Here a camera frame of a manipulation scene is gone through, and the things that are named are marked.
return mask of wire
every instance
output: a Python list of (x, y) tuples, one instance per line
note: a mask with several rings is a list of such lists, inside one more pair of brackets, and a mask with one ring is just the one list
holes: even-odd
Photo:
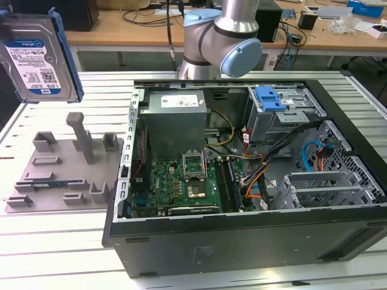
[(144, 144), (144, 139), (145, 139), (145, 132), (144, 130), (142, 130), (141, 132), (142, 134), (142, 139), (141, 139), (141, 163), (140, 163), (140, 166), (138, 167), (137, 171), (135, 172), (135, 175), (133, 176), (132, 180), (135, 180), (135, 177), (138, 175), (138, 173), (140, 172), (140, 169), (141, 167), (143, 167), (143, 164), (144, 164), (144, 158), (145, 158), (145, 144)]
[[(130, 23), (133, 23), (133, 24), (136, 24), (136, 25), (142, 25), (142, 26), (148, 26), (149, 24), (161, 24), (159, 22), (163, 22), (165, 20), (167, 20), (167, 18), (163, 18), (163, 19), (157, 19), (157, 20), (153, 20), (153, 21), (147, 21), (147, 22), (137, 22), (137, 21), (134, 21), (132, 19), (128, 19), (126, 18), (126, 15), (128, 15), (130, 12), (134, 12), (135, 10), (128, 10), (127, 12), (125, 12), (124, 14), (122, 14), (122, 19), (125, 20), (125, 21), (128, 21)], [(174, 15), (174, 16), (171, 16), (169, 18), (175, 18), (175, 17), (180, 17), (181, 15)]]
[(324, 148), (325, 146), (321, 143), (321, 142), (318, 142), (318, 141), (309, 141), (308, 143), (306, 143), (303, 148), (302, 148), (302, 161), (304, 162), (305, 164), (305, 168), (308, 172), (311, 172), (312, 171), (312, 168), (310, 167), (309, 163), (308, 163), (308, 158), (307, 158), (307, 149), (308, 149), (308, 146), (310, 144), (316, 144), (318, 146), (320, 146), (321, 148)]
[(297, 136), (297, 134), (301, 131), (312, 129), (315, 127), (319, 127), (323, 121), (313, 121), (311, 123), (300, 125), (296, 128), (294, 128), (292, 131), (290, 131), (288, 134), (285, 134), (282, 138), (278, 139), (266, 153), (261, 158), (258, 166), (259, 168), (255, 170), (253, 173), (251, 173), (245, 180), (244, 180), (244, 187), (247, 186), (247, 184), (250, 184), (248, 180), (254, 178), (256, 175), (260, 173), (260, 171), (263, 168), (263, 165), (267, 165), (270, 160), (272, 159), (272, 156), (276, 155), (282, 148), (288, 146)]
[(212, 148), (210, 146), (206, 146), (206, 148), (208, 148), (208, 150), (210, 150), (212, 153), (215, 153), (215, 154), (218, 154), (218, 155), (221, 155), (221, 156), (235, 157), (235, 158), (240, 158), (240, 159), (254, 159), (254, 158), (251, 158), (251, 157), (240, 156), (240, 155), (237, 155), (237, 154), (225, 154), (225, 153), (217, 151), (216, 149), (214, 149), (214, 148)]
[(179, 9), (179, 12), (181, 13), (184, 19), (184, 3), (182, 2), (182, 0), (179, 0), (179, 2), (177, 2), (177, 8)]
[(268, 180), (266, 177), (264, 177), (264, 179), (266, 179), (267, 180), (267, 182), (272, 186), (272, 187), (274, 187), (274, 188), (277, 188), (278, 187), (278, 185), (276, 185), (274, 182), (276, 182), (275, 180), (274, 180), (274, 182), (272, 183), (270, 180)]
[(208, 154), (203, 150), (202, 151), (203, 154), (206, 155), (206, 158), (204, 159), (204, 164), (203, 164), (203, 167), (204, 167), (204, 171), (206, 172), (206, 177), (207, 177), (207, 160), (208, 160)]
[[(252, 133), (252, 132), (253, 132), (253, 129), (248, 129), (248, 130), (244, 131), (243, 134), (248, 134), (248, 133)], [(245, 145), (243, 146), (243, 156), (253, 158), (254, 154), (249, 154), (247, 152), (247, 146), (248, 145), (249, 145), (248, 143), (245, 143)]]
[(320, 5), (323, 5), (323, 6), (329, 6), (329, 5), (327, 5), (327, 4), (324, 4), (324, 3), (321, 3), (321, 2), (319, 2), (319, 1), (317, 1), (317, 0), (314, 0), (317, 4), (320, 4)]
[(171, 52), (172, 65), (174, 66), (174, 71), (177, 71), (176, 60), (175, 60), (175, 48), (172, 43), (172, 33), (171, 33), (171, 19), (169, 18), (169, 1), (167, 0), (167, 34), (168, 34), (168, 43), (169, 51)]
[(290, 44), (289, 46), (289, 52), (288, 52), (288, 63), (286, 64), (286, 70), (288, 71), (290, 68), (290, 61), (291, 61), (291, 47), (292, 45)]
[[(297, 29), (298, 31), (300, 31), (304, 35), (304, 41), (302, 43), (298, 43), (298, 42), (295, 42), (294, 40), (292, 40), (291, 33), (289, 32), (289, 27), (293, 27), (293, 28)], [(280, 26), (278, 26), (278, 28), (284, 31), (285, 37), (286, 37), (286, 43), (285, 43), (284, 49), (280, 53), (279, 59), (277, 60), (276, 65), (274, 66), (274, 69), (276, 69), (280, 63), (283, 65), (286, 65), (287, 69), (289, 69), (289, 68), (292, 69), (295, 62), (299, 58), (298, 52), (299, 52), (300, 48), (306, 44), (308, 37), (302, 30), (300, 30), (300, 28), (298, 28), (292, 24), (289, 24), (288, 22), (284, 22), (284, 21), (282, 21), (282, 19), (281, 19), (281, 24), (280, 24)], [(295, 47), (296, 53), (295, 53), (294, 57), (291, 57), (291, 48), (292, 47)], [(288, 49), (288, 53), (287, 53), (288, 62), (282, 63), (281, 60), (286, 52), (286, 49)]]
[(318, 157), (317, 157), (316, 169), (317, 169), (318, 171), (324, 171), (324, 158), (318, 158)]
[(264, 174), (264, 172), (267, 170), (267, 166), (265, 166), (263, 169), (262, 169), (262, 171), (257, 175), (257, 177), (253, 180), (253, 182), (250, 184), (250, 186), (248, 187), (248, 189), (247, 189), (247, 191), (246, 191), (246, 195), (245, 195), (245, 197), (246, 198), (255, 198), (255, 197), (257, 197), (257, 196), (255, 196), (255, 195), (250, 195), (250, 191), (251, 191), (251, 189), (252, 189), (252, 187), (253, 187), (253, 184), (258, 180), (258, 178), (260, 178), (261, 176), (262, 176), (262, 174)]
[(215, 110), (215, 109), (210, 109), (210, 110), (211, 110), (211, 112), (217, 113), (217, 114), (218, 114), (219, 116), (221, 116), (226, 122), (228, 122), (228, 124), (229, 124), (230, 127), (231, 127), (231, 135), (230, 135), (230, 138), (229, 138), (229, 139), (227, 139), (227, 140), (225, 140), (225, 141), (223, 141), (223, 142), (219, 142), (219, 143), (215, 143), (215, 144), (205, 144), (204, 146), (205, 146), (205, 147), (209, 147), (209, 146), (222, 146), (222, 145), (229, 144), (229, 143), (233, 140), (233, 138), (234, 138), (234, 134), (235, 134), (235, 128), (234, 128), (234, 126), (232, 126), (231, 121), (230, 121), (225, 115), (223, 115), (222, 113), (220, 113), (220, 111)]

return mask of light blue joint cap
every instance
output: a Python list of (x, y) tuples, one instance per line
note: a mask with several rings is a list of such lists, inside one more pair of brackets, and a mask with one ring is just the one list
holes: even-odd
[(229, 77), (242, 77), (251, 71), (262, 55), (262, 43), (257, 38), (236, 45), (220, 64), (220, 71)]
[(214, 21), (222, 12), (217, 9), (194, 9), (184, 16), (184, 26)]

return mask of table surface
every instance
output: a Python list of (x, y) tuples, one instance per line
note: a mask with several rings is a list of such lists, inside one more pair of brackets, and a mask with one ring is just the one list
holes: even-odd
[[(330, 6), (345, 6), (330, 0), (321, 0)], [(276, 1), (281, 8), (294, 9), (296, 12), (302, 10), (302, 5), (299, 3)], [(321, 6), (315, 0), (308, 0), (309, 6)], [(136, 21), (146, 22), (156, 19), (165, 18), (160, 15), (148, 15), (150, 11), (142, 11), (138, 14)], [(100, 11), (99, 21), (90, 32), (67, 31), (68, 42), (70, 45), (135, 45), (135, 46), (166, 46), (167, 32), (165, 26), (160, 27), (142, 27), (122, 19), (123, 12), (118, 10)], [(384, 10), (383, 16), (387, 15), (387, 9)], [(300, 14), (297, 13), (297, 19), (289, 19), (287, 22), (297, 26)], [(379, 19), (368, 18), (360, 15), (355, 15), (364, 21), (379, 23)], [(127, 16), (129, 19), (135, 17), (135, 12), (131, 12)], [(329, 31), (329, 24), (331, 21), (317, 20), (313, 30), (304, 30), (307, 35), (307, 43), (302, 49), (306, 50), (352, 50), (352, 51), (386, 51), (387, 40), (376, 39), (366, 33), (357, 31), (353, 34), (334, 35)], [(178, 16), (174, 18), (171, 23), (172, 40), (175, 46), (184, 45), (184, 29), (183, 18)], [(290, 28), (291, 32), (296, 33), (297, 29)], [(273, 43), (263, 43), (263, 47), (269, 48), (283, 48), (285, 45), (285, 34), (279, 31), (276, 40)]]
[[(294, 289), (290, 281), (311, 283), (302, 289), (385, 289), (387, 239), (349, 262), (245, 271), (217, 272), (131, 280), (114, 250), (101, 245), (105, 210), (6, 214), (5, 198), (22, 174), (37, 131), (52, 131), (59, 139), (74, 139), (66, 125), (69, 112), (83, 112), (93, 138), (104, 132), (125, 137), (134, 79), (172, 79), (171, 72), (82, 72), (81, 103), (20, 105), (0, 133), (0, 289)], [(367, 104), (369, 93), (334, 71), (252, 72), (250, 79), (320, 81), (339, 106), (357, 122), (383, 118)], [(364, 128), (373, 124), (357, 124)]]

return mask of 3d printed holder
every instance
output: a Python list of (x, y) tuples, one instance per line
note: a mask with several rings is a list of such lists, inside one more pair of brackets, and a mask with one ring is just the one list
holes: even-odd
[(115, 133), (91, 138), (83, 114), (71, 112), (66, 123), (76, 140), (56, 140), (38, 132), (36, 148), (15, 192), (6, 200), (7, 213), (106, 208), (117, 179), (123, 140)]

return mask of wd blue hard drive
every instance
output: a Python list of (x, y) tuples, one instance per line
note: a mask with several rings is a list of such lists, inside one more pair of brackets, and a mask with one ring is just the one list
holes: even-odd
[(62, 20), (49, 15), (0, 17), (0, 59), (24, 103), (80, 102), (82, 85)]

